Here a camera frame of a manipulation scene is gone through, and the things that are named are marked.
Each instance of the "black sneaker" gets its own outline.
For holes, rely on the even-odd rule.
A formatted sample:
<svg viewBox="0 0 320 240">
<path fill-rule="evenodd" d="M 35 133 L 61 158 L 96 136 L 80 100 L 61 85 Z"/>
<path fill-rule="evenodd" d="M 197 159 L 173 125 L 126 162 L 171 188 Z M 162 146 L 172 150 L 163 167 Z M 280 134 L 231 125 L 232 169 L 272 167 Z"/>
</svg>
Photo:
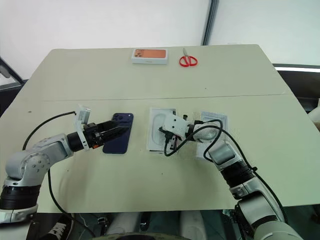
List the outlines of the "black sneaker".
<svg viewBox="0 0 320 240">
<path fill-rule="evenodd" d="M 39 240 L 67 240 L 73 227 L 74 221 L 62 214 L 53 228 L 46 235 L 40 237 Z"/>
</svg>

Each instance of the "scissors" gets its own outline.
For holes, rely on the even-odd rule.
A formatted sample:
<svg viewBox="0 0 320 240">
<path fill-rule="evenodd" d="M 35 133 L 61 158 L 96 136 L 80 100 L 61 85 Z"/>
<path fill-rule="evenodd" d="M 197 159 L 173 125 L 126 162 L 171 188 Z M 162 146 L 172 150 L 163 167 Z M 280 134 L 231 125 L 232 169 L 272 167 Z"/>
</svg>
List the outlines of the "scissors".
<svg viewBox="0 0 320 240">
<path fill-rule="evenodd" d="M 189 56 L 187 54 L 187 51 L 185 48 L 183 48 L 183 54 L 184 56 L 182 56 L 179 60 L 179 64 L 182 66 L 182 67 L 192 67 L 192 66 L 196 66 L 198 64 L 198 60 L 194 57 L 194 56 Z"/>
</svg>

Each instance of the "blue smartphone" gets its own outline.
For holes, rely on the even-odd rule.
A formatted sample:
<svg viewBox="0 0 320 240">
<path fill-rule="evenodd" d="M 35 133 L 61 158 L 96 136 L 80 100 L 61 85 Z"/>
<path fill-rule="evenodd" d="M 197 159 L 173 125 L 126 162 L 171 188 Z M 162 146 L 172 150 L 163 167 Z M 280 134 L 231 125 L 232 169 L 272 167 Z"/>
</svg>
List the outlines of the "blue smartphone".
<svg viewBox="0 0 320 240">
<path fill-rule="evenodd" d="M 118 127 L 128 127 L 128 130 L 121 136 L 105 142 L 102 151 L 105 154 L 125 154 L 128 149 L 134 115 L 132 113 L 115 113 L 112 121 L 116 121 Z"/>
</svg>

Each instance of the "wall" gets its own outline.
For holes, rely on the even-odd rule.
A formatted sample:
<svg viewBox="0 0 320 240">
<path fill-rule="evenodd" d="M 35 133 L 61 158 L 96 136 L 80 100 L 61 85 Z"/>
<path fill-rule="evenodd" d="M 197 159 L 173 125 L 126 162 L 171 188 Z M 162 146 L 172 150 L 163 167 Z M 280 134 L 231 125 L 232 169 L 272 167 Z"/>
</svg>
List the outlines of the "wall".
<svg viewBox="0 0 320 240">
<path fill-rule="evenodd" d="M 0 0 L 0 55 L 28 79 L 51 49 L 200 45 L 209 0 Z M 211 45 L 320 65 L 319 0 L 220 0 Z"/>
<path fill-rule="evenodd" d="M 320 0 L 220 0 L 209 44 L 259 44 L 274 64 L 320 65 Z"/>
</svg>

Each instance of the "white table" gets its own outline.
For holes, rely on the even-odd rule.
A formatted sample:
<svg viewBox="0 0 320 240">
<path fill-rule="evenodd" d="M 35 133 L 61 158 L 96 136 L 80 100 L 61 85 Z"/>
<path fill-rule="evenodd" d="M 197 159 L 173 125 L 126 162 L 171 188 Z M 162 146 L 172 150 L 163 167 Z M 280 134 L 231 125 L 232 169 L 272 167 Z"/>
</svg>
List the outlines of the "white table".
<svg viewBox="0 0 320 240">
<path fill-rule="evenodd" d="M 169 48 L 164 66 L 132 65 L 130 49 L 52 51 L 0 118 L 0 180 L 6 159 L 35 126 L 82 104 L 92 109 L 90 122 L 109 120 L 115 112 L 131 112 L 134 121 L 126 154 L 79 151 L 51 168 L 54 194 L 67 211 L 233 208 L 236 201 L 215 166 L 195 160 L 194 143 L 172 157 L 147 151 L 149 108 L 176 108 L 189 120 L 199 119 L 201 111 L 227 114 L 229 132 L 285 206 L 320 203 L 314 190 L 320 134 L 262 51 L 256 45 L 187 50 L 199 66 L 179 67 L 181 47 Z M 30 144 L 74 131 L 73 118 L 65 116 L 42 127 Z M 46 177 L 38 204 L 39 212 L 58 212 Z"/>
</svg>

